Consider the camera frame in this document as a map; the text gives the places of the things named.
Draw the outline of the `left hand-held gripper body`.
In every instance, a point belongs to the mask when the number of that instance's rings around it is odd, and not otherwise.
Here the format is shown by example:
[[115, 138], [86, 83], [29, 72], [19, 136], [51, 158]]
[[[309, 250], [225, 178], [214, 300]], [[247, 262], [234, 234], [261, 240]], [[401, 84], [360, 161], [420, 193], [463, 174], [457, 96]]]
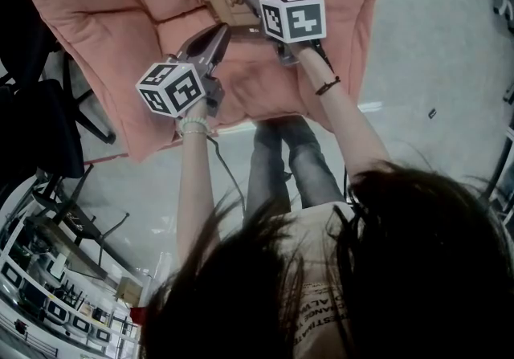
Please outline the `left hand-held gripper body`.
[[154, 63], [136, 83], [136, 89], [151, 112], [178, 118], [204, 99], [207, 114], [216, 117], [223, 89], [214, 70], [222, 61], [218, 55], [170, 55]]

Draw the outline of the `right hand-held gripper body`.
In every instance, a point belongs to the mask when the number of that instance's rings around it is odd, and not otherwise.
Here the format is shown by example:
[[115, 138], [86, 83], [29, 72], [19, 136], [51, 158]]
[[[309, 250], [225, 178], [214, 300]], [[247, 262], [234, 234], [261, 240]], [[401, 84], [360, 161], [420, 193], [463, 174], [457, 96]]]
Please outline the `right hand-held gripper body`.
[[263, 33], [273, 41], [284, 66], [297, 63], [292, 44], [317, 50], [326, 37], [324, 0], [259, 0], [259, 14]]

